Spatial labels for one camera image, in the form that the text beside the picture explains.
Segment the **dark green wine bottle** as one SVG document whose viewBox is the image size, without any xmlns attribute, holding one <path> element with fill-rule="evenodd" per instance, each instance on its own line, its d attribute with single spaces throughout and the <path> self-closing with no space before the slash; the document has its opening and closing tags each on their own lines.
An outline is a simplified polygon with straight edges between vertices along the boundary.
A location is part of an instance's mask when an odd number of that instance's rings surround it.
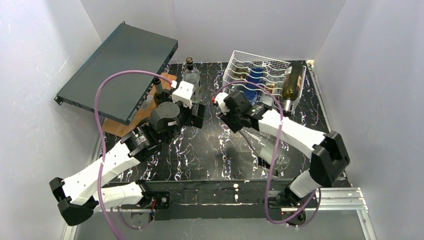
<svg viewBox="0 0 424 240">
<path fill-rule="evenodd" d="M 282 90 L 283 112 L 290 115 L 293 102 L 299 97 L 302 85 L 303 65 L 300 62 L 291 62 L 285 71 L 285 80 Z"/>
</svg>

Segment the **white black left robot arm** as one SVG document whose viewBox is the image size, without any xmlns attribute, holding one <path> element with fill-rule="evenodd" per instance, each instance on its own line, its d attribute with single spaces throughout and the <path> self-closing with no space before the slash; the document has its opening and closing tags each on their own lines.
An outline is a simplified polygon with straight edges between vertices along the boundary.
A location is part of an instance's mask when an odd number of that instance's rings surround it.
<svg viewBox="0 0 424 240">
<path fill-rule="evenodd" d="M 49 182 L 57 201 L 60 215 L 69 226 L 79 225 L 104 207 L 121 205 L 150 206 L 152 201 L 166 208 L 169 197 L 164 192 L 152 191 L 143 180 L 107 186 L 120 173 L 146 161 L 160 152 L 180 135 L 183 127 L 202 128 L 206 107 L 197 103 L 193 108 L 181 101 L 160 103 L 138 125 L 124 135 L 102 158 L 80 172 L 66 177 L 55 177 Z"/>
</svg>

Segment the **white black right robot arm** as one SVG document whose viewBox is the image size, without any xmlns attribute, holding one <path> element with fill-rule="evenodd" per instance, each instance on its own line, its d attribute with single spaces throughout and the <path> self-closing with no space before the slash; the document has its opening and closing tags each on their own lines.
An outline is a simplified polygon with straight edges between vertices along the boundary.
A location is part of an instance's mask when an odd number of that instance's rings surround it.
<svg viewBox="0 0 424 240">
<path fill-rule="evenodd" d="M 310 167 L 288 185 L 281 197 L 292 205 L 320 187 L 330 188 L 350 163 L 342 136 L 307 128 L 262 102 L 251 104 L 243 93 L 219 93 L 213 104 L 220 109 L 219 118 L 234 132 L 253 128 L 279 136 L 282 141 L 310 159 Z"/>
</svg>

